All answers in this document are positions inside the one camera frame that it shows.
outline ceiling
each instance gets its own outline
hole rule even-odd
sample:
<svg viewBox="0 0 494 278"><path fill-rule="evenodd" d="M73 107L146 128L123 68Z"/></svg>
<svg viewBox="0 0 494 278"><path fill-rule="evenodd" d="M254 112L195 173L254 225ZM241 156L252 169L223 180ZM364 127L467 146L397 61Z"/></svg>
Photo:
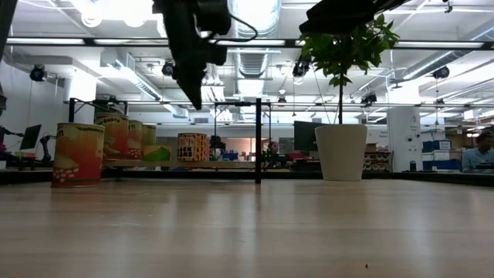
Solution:
<svg viewBox="0 0 494 278"><path fill-rule="evenodd" d="M262 5L261 0L252 1L253 6ZM124 5L132 5L140 0L120 0ZM282 9L279 17L279 27L276 38L296 39L299 37L298 26L306 20L306 10L315 4L314 0L282 0ZM401 39L409 40L467 40L469 33L483 24L492 21L494 3L490 0L454 0L453 11L444 13L447 4L442 0L412 0L400 8L386 13L387 21L394 21L394 31ZM129 27L122 20L103 20L97 27L90 28L81 22L81 14L78 9L72 8L73 3L69 0L19 0L12 24L11 36L37 36L37 37L84 37L95 36L102 38L131 38L131 37L160 37L157 30L157 21L148 20L141 27ZM124 100L142 100L142 93L128 80L109 74L107 67L100 66L101 53L104 48L100 47L32 47L15 46L10 49L15 54L16 62L29 63L30 56L68 56L89 67L99 77L98 93L111 93ZM321 72L310 70L301 84L294 84L293 77L289 74L291 66L299 55L299 49L277 49L277 53L269 57L269 68L262 90L262 97L276 101L279 90L286 90L286 99L289 102L313 103L321 100L338 101L337 88L328 85L329 78ZM171 59L169 49L165 48L118 48L120 56L130 53L136 59L136 70L157 88L161 89L164 96L171 100L186 100L185 95L177 92L178 85L170 77L159 74L159 70L166 59ZM385 102L387 92L393 90L390 84L386 86L385 78L378 76L386 70L404 70L414 64L426 59L437 51L431 50L394 50L387 51L383 55L383 63L378 69L372 69L368 75L364 75L359 69L353 69L349 75L352 83L345 88L343 99L345 102L357 101L358 97L368 91L377 94L378 101ZM225 97L238 97L236 86L236 71L234 55L229 54L227 63L218 68L221 81L225 84ZM419 77L410 81L419 87L422 102L431 103L436 97L449 95L453 92L462 92L465 88L476 85L491 77L494 70L492 52L478 51L470 53L456 61L448 64L451 74L449 79L443 80L436 92L435 80L429 76ZM69 72L65 71L63 77L70 78ZM369 88L363 88L370 81L378 78ZM483 86L481 89L462 94L452 100L454 103L469 103L481 101L492 103L494 90L492 86ZM289 107L278 108L289 110ZM163 111L162 106L155 108L142 107L143 111ZM424 112L434 112L434 109L424 109ZM463 109L448 111L445 117L454 117Z"/></svg>

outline white pillar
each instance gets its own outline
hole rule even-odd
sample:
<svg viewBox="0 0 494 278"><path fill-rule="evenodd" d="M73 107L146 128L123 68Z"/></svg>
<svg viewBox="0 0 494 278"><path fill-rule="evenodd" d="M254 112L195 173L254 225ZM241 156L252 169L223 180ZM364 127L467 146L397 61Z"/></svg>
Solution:
<svg viewBox="0 0 494 278"><path fill-rule="evenodd" d="M66 79L65 82L65 99L75 97L80 100L92 101L96 98L96 78L83 71L78 71L72 78ZM76 110L82 106L81 103L76 105ZM80 124L93 124L94 107L84 105L74 116L74 122Z"/></svg>
<svg viewBox="0 0 494 278"><path fill-rule="evenodd" d="M415 161L417 171L423 170L420 119L417 107L398 107L387 111L389 147L394 152L394 172L410 170L412 161Z"/></svg>

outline white wall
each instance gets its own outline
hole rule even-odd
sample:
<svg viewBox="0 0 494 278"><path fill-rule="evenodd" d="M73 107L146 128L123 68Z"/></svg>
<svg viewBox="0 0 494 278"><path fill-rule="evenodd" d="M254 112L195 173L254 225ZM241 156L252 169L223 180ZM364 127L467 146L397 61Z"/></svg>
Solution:
<svg viewBox="0 0 494 278"><path fill-rule="evenodd" d="M0 65L0 80L8 98L7 111L0 117L0 125L12 132L24 133L27 127L41 124L40 138L44 133L56 135L56 124L67 122L69 106L63 104L63 88L59 88L55 95L55 85L32 82L28 73L3 62ZM18 151L20 140L19 137L5 135L4 144L8 151ZM53 156L55 141L50 141L48 147ZM38 158L42 158L42 154L39 145Z"/></svg>

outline person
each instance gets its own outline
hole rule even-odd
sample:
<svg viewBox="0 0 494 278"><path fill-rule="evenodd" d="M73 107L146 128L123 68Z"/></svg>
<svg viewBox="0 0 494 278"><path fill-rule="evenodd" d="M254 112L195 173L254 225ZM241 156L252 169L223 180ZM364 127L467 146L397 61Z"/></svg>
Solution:
<svg viewBox="0 0 494 278"><path fill-rule="evenodd" d="M494 138L490 133L483 133L477 137L477 148L463 153L462 167L465 173L494 173L489 169L477 169L480 164L494 165Z"/></svg>

